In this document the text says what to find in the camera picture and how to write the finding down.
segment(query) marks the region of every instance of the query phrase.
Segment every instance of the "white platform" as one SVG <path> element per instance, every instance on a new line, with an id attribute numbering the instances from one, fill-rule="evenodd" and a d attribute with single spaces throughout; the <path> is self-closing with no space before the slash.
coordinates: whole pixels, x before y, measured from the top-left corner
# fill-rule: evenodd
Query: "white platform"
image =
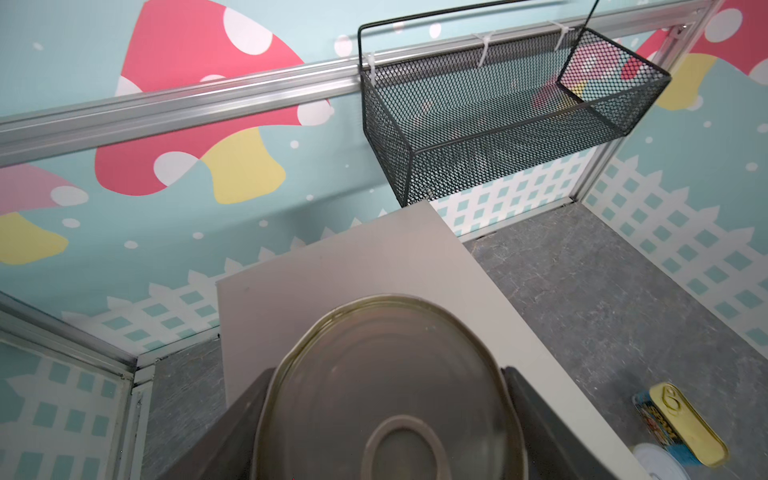
<path id="1" fill-rule="evenodd" d="M 334 307 L 377 293 L 437 303 L 514 366 L 596 458 L 648 480 L 624 443 L 426 202 L 260 263 L 218 284 L 227 403 Z"/>

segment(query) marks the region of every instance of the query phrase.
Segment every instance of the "zip tie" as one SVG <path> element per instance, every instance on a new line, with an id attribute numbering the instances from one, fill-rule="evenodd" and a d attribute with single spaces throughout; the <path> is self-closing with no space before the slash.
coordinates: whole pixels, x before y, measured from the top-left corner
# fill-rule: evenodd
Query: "zip tie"
<path id="1" fill-rule="evenodd" d="M 492 31 L 491 33 L 488 33 L 488 34 L 482 36 L 482 37 L 480 35 L 476 34 L 476 33 L 473 33 L 473 35 L 475 37 L 481 39 L 482 43 L 483 43 L 482 55 L 480 55 L 480 61 L 478 62 L 478 68 L 480 68 L 482 66 L 482 64 L 485 63 L 485 56 L 488 54 L 488 42 L 491 41 L 491 35 L 493 35 L 494 32 L 495 32 L 495 30 Z"/>
<path id="2" fill-rule="evenodd" d="M 564 37 L 564 36 L 565 36 L 565 35 L 566 35 L 568 32 L 570 32 L 571 30 L 573 30 L 573 28 L 572 28 L 572 27 L 566 27 L 566 26 L 565 26 L 565 25 L 563 25 L 562 23 L 553 22 L 552 20 L 547 20 L 547 22 L 549 22 L 549 23 L 551 23 L 551 24 L 553 24 L 553 25 L 557 25 L 558 27 L 560 27 L 560 38 L 558 38 L 558 44 L 554 46 L 554 51 L 557 51 L 557 50 L 558 50 L 558 48 L 560 48 L 560 43 L 562 43 L 562 42 L 563 42 L 563 37 Z"/>
<path id="3" fill-rule="evenodd" d="M 371 86 L 372 87 L 376 86 L 376 63 L 373 61 L 374 54 L 375 52 L 368 54 L 368 65 L 371 68 Z"/>

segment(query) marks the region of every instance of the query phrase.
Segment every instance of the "basket handle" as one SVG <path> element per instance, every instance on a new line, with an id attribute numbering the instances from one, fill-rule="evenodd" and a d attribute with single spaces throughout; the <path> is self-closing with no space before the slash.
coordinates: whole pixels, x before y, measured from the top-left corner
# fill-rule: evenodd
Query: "basket handle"
<path id="1" fill-rule="evenodd" d="M 367 28 L 380 27 L 382 25 L 389 25 L 396 22 L 407 22 L 409 20 L 417 20 L 419 18 L 434 17 L 437 15 L 446 15 L 448 13 L 464 12 L 466 10 L 474 10 L 475 8 L 495 7 L 497 5 L 506 5 L 509 3 L 527 2 L 528 0 L 494 0 L 493 2 L 475 3 L 474 5 L 463 5 L 460 7 L 444 8 L 442 10 L 433 10 L 432 12 L 417 13 L 414 15 L 406 15 L 404 17 L 390 18 L 389 20 L 379 20 L 378 22 L 364 23 L 357 29 L 357 65 L 359 72 L 362 73 L 362 31 Z M 600 0 L 595 0 L 592 5 L 592 9 L 589 12 L 587 21 L 584 26 L 587 25 L 594 10 L 598 6 Z"/>

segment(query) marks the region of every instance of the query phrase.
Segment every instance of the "can rim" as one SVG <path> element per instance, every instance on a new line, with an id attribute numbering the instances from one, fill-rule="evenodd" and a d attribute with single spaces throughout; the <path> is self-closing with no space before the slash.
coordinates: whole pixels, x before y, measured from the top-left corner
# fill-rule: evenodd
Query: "can rim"
<path id="1" fill-rule="evenodd" d="M 521 480 L 528 477 L 528 463 L 527 452 L 525 451 L 525 441 L 522 434 L 522 427 L 520 420 L 518 419 L 515 407 L 512 405 L 512 401 L 509 397 L 509 392 L 506 388 L 506 383 L 502 377 L 502 371 L 499 369 L 496 360 L 493 355 L 488 351 L 488 347 L 472 332 L 461 320 L 456 318 L 448 310 L 438 306 L 428 300 L 424 300 L 417 296 L 404 295 L 400 293 L 384 293 L 378 295 L 364 296 L 353 300 L 352 302 L 345 303 L 342 306 L 338 306 L 335 309 L 329 311 L 323 315 L 312 327 L 310 327 L 296 345 L 288 352 L 283 358 L 280 364 L 275 369 L 275 373 L 270 380 L 269 388 L 266 391 L 266 398 L 264 400 L 264 407 L 261 409 L 259 416 L 259 424 L 256 430 L 256 436 L 253 443 L 253 457 L 252 468 L 250 471 L 250 480 L 258 480 L 260 478 L 260 457 L 259 457 L 259 445 L 262 443 L 262 436 L 265 429 L 268 426 L 268 412 L 274 408 L 276 401 L 276 394 L 280 390 L 280 386 L 283 380 L 287 377 L 292 367 L 303 357 L 303 354 L 314 344 L 325 331 L 332 328 L 335 323 L 338 323 L 348 313 L 355 312 L 361 308 L 370 308 L 373 306 L 410 306 L 416 307 L 421 310 L 428 310 L 436 313 L 452 323 L 475 347 L 475 351 L 480 355 L 483 363 L 488 367 L 490 372 L 493 372 L 492 378 L 498 393 L 502 398 L 502 408 L 505 410 L 505 420 L 507 423 L 508 431 L 511 433 L 511 437 L 507 441 L 509 448 L 510 458 L 515 458 L 513 463 L 518 466 L 517 474 Z"/>

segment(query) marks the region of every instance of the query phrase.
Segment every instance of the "can label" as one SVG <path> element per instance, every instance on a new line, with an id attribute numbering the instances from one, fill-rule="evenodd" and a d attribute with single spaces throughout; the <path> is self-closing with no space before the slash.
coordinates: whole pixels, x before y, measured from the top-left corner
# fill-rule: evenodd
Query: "can label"
<path id="1" fill-rule="evenodd" d="M 638 393 L 632 397 L 632 402 L 648 425 L 648 429 L 656 437 L 656 440 L 681 465 L 702 465 L 688 448 L 688 445 L 685 444 L 680 433 L 672 426 L 650 397 L 650 391 Z"/>

